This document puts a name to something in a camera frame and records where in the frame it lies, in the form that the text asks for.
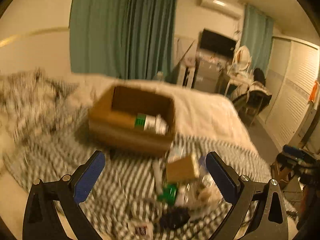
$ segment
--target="white desk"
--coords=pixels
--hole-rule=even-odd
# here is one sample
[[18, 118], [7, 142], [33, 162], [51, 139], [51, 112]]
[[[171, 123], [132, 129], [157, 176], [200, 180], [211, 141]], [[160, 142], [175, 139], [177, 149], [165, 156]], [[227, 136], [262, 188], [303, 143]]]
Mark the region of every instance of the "white desk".
[[225, 96], [228, 93], [230, 85], [240, 86], [242, 84], [246, 84], [246, 85], [250, 86], [253, 82], [253, 78], [246, 78], [240, 74], [235, 76], [233, 73], [226, 73], [226, 72], [224, 72], [222, 74], [222, 78], [228, 81], [226, 91], [224, 92]]

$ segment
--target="green curtain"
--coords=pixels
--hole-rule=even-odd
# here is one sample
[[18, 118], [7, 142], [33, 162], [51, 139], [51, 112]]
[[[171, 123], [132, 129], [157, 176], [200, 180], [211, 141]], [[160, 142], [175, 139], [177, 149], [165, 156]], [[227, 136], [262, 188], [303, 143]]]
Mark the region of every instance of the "green curtain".
[[177, 0], [129, 0], [126, 71], [128, 79], [152, 79], [171, 72]]
[[128, 0], [72, 0], [70, 61], [75, 73], [124, 78]]
[[76, 73], [152, 79], [171, 71], [176, 0], [73, 0], [70, 61]]
[[273, 34], [273, 19], [252, 5], [245, 8], [241, 46], [245, 45], [252, 56], [250, 69], [260, 68], [267, 72]]

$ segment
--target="black monitor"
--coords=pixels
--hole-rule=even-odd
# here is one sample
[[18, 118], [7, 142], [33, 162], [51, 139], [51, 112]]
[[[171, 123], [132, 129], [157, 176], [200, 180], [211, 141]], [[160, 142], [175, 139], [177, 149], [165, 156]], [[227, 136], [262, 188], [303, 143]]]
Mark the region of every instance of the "black monitor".
[[236, 41], [204, 29], [201, 36], [200, 49], [206, 49], [211, 52], [233, 58], [236, 47]]

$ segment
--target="air conditioner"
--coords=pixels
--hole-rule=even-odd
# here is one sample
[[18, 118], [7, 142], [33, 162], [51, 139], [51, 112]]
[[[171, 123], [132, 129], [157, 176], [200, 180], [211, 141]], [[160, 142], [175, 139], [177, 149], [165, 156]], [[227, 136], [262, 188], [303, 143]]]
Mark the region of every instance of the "air conditioner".
[[243, 9], [221, 0], [201, 0], [200, 6], [219, 11], [234, 19], [240, 19], [243, 14]]

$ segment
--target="white closet door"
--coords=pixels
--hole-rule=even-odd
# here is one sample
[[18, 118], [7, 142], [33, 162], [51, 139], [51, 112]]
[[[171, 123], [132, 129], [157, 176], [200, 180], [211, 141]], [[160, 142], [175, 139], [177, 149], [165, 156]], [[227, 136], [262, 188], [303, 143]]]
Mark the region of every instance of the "white closet door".
[[307, 110], [308, 97], [319, 71], [319, 51], [292, 41], [292, 53], [283, 85], [266, 120], [278, 142], [289, 143]]
[[260, 113], [259, 117], [265, 122], [276, 101], [290, 57], [291, 41], [273, 38], [272, 50], [266, 76], [266, 87], [272, 94], [270, 104]]

